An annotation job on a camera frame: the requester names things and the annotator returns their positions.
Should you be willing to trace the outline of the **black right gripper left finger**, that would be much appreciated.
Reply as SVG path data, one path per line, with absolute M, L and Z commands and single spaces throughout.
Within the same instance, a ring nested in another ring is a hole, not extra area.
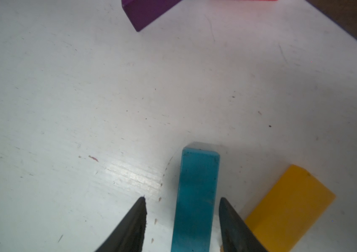
M 141 252 L 146 218 L 146 201 L 140 197 L 96 252 Z

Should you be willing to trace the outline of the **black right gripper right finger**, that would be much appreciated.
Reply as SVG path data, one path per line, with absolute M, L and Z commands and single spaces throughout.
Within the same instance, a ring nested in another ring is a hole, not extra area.
M 267 252 L 224 197 L 219 202 L 219 223 L 224 252 Z

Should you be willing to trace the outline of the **teal long block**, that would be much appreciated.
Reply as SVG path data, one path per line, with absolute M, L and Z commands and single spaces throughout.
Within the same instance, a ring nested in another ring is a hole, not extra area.
M 191 142 L 182 150 L 172 252 L 210 250 L 220 154 L 212 145 Z

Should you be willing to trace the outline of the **yellow long block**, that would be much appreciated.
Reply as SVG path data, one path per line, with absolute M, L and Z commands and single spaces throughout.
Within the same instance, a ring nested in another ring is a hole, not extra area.
M 291 165 L 245 219 L 269 252 L 289 252 L 336 195 L 304 168 Z

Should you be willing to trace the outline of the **purple triangle block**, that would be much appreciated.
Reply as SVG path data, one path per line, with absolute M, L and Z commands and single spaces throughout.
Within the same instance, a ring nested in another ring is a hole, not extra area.
M 122 0 L 122 8 L 137 32 L 158 19 L 181 0 Z

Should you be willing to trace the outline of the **red rectangular block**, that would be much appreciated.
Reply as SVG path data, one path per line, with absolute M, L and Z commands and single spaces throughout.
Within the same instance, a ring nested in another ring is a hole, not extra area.
M 277 1 L 277 0 L 236 0 L 236 1 L 268 1 L 268 2 L 272 2 L 272 1 Z

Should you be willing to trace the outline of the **brown triangle block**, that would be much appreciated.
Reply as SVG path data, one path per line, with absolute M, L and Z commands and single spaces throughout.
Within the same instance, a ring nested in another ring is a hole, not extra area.
M 357 0 L 307 0 L 357 40 Z

